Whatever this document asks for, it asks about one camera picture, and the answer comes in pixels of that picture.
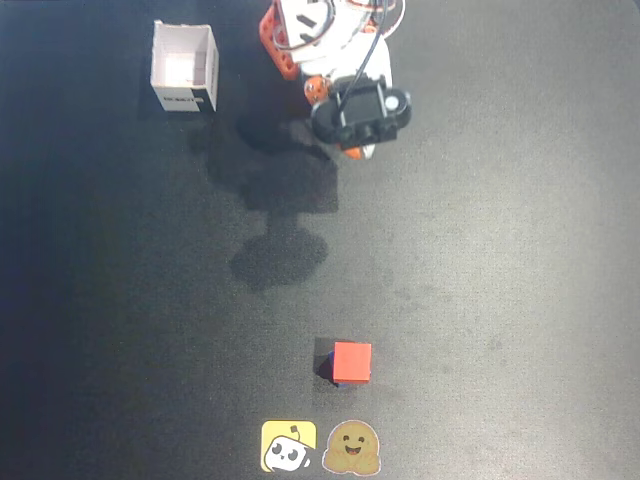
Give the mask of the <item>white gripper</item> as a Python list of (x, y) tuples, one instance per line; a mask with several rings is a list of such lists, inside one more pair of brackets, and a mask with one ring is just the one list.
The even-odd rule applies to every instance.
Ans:
[[(373, 43), (373, 37), (354, 37), (344, 48), (313, 61), (300, 65), (303, 75), (309, 77), (304, 83), (304, 95), (311, 107), (328, 98), (331, 80), (354, 76), (364, 61)], [(376, 44), (363, 75), (372, 79), (392, 81), (391, 60), (388, 46), (380, 38)], [(376, 145), (342, 149), (342, 152), (354, 160), (371, 159)]]

